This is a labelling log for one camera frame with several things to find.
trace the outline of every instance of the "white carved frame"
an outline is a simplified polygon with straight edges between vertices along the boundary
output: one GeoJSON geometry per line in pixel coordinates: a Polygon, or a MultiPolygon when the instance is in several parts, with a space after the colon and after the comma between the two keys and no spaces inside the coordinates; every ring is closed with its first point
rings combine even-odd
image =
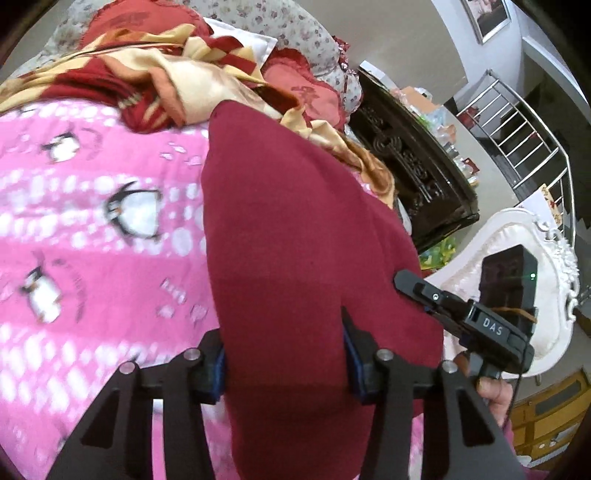
{"type": "MultiPolygon", "coordinates": [[[[469,263],[476,261],[479,252],[486,247],[489,239],[504,227],[519,224],[532,233],[532,237],[537,239],[539,245],[543,247],[547,259],[551,261],[555,273],[555,285],[558,302],[561,313],[560,318],[553,321],[558,322],[559,335],[558,340],[548,354],[542,358],[535,359],[530,370],[524,374],[524,377],[533,377],[540,375],[560,360],[566,352],[573,334],[573,323],[576,318],[573,309],[578,305],[577,296],[579,295],[579,269],[577,267],[577,258],[573,249],[564,238],[561,232],[556,228],[550,228],[547,223],[541,222],[539,218],[524,209],[508,208],[494,214],[480,229],[470,244],[460,252],[448,265],[429,276],[427,280],[435,286],[440,286],[444,282],[452,280],[469,263]]],[[[446,332],[444,339],[444,357],[453,359],[462,347],[455,337],[446,332]]],[[[516,378],[513,374],[503,374],[504,378],[516,378]]]]}

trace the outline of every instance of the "yellow wooden furniture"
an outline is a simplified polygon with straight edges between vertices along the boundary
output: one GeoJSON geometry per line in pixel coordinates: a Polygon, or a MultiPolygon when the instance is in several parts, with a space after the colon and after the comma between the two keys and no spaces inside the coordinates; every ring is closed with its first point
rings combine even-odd
{"type": "Polygon", "coordinates": [[[549,470],[566,450],[591,404],[591,377],[582,368],[518,403],[511,414],[515,451],[530,468],[549,470]]]}

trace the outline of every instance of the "pink blanket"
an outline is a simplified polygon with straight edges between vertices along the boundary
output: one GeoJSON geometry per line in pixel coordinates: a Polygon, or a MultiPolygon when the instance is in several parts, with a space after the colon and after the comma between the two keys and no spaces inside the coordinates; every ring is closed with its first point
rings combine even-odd
{"type": "MultiPolygon", "coordinates": [[[[46,477],[119,364],[167,362],[218,327],[200,187],[207,125],[140,135],[118,116],[82,100],[0,116],[0,444],[30,480],[46,477]]],[[[204,419],[217,479],[237,479],[223,404],[204,419]]],[[[420,422],[414,431],[413,456],[420,422]]]]}

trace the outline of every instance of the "screw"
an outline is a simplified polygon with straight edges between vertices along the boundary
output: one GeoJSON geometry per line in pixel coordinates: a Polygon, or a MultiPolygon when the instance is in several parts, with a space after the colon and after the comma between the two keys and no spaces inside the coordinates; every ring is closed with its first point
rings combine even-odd
{"type": "Polygon", "coordinates": [[[394,354],[387,348],[379,349],[375,354],[382,362],[389,362],[394,358],[394,354]]]}
{"type": "Polygon", "coordinates": [[[199,351],[199,348],[190,348],[184,351],[183,357],[185,357],[185,360],[193,362],[194,360],[199,360],[201,352],[199,351]]]}
{"type": "Polygon", "coordinates": [[[451,360],[445,360],[441,364],[441,368],[443,368],[444,372],[447,372],[449,374],[454,374],[457,372],[457,365],[454,362],[452,362],[451,360]]]}
{"type": "Polygon", "coordinates": [[[124,375],[129,375],[132,371],[135,370],[135,363],[133,362],[125,362],[119,367],[119,371],[124,375]]]}

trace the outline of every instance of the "framed picture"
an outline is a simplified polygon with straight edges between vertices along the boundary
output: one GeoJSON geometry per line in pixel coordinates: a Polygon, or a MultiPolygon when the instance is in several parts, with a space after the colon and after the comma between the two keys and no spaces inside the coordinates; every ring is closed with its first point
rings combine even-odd
{"type": "Polygon", "coordinates": [[[481,44],[511,23],[505,0],[462,0],[462,2],[481,44]]]}

